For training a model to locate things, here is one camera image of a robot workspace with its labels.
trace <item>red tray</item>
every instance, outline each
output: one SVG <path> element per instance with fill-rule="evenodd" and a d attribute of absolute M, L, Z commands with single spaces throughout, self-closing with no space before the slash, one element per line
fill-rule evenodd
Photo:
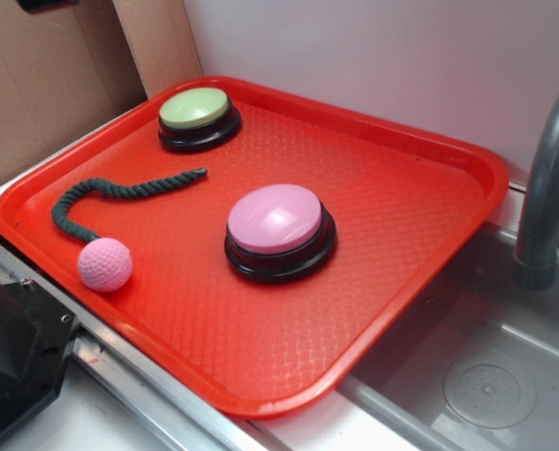
<path fill-rule="evenodd" d="M 224 90 L 238 135 L 196 154 L 164 150 L 158 110 L 197 86 Z M 83 286 L 84 244 L 50 209 L 90 177 L 122 184 L 205 166 L 189 188 L 149 199 L 91 195 L 70 218 L 132 251 L 123 288 Z M 255 188 L 295 183 L 334 217 L 338 244 L 312 276 L 280 286 L 230 269 L 227 215 Z M 300 408 L 335 387 L 501 202 L 492 153 L 429 132 L 228 78 L 176 86 L 20 180 L 0 198 L 0 233 L 142 352 L 222 412 Z"/>

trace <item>rope toy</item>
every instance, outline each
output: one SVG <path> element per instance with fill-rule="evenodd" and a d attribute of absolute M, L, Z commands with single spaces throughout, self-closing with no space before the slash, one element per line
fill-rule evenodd
<path fill-rule="evenodd" d="M 88 179 L 62 194 L 52 208 L 52 219 L 63 232 L 87 243 L 78 260 L 78 270 L 83 283 L 102 293 L 119 289 L 131 276 L 132 259 L 129 249 L 122 242 L 113 238 L 101 238 L 93 230 L 71 221 L 68 214 L 75 202 L 94 191 L 116 199 L 152 197 L 184 188 L 207 174 L 206 168 L 202 167 L 133 186 L 118 185 L 106 179 Z"/>

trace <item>sink drain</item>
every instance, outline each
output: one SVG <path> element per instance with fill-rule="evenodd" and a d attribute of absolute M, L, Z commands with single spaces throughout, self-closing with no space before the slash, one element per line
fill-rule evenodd
<path fill-rule="evenodd" d="M 514 426 L 536 404 L 536 389 L 528 372 L 495 352 L 454 364 L 446 373 L 444 394 L 453 411 L 482 428 Z"/>

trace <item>faucet spout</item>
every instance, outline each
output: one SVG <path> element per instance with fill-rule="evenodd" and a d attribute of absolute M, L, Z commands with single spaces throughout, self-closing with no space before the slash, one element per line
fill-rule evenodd
<path fill-rule="evenodd" d="M 540 138 L 523 201 L 515 247 L 515 282 L 546 289 L 554 282 L 559 247 L 559 97 Z"/>

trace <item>sink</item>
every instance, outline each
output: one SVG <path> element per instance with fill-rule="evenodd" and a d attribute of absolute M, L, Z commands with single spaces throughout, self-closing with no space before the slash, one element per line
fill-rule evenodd
<path fill-rule="evenodd" d="M 559 450 L 559 259 L 519 288 L 515 239 L 484 225 L 340 392 L 424 450 Z"/>

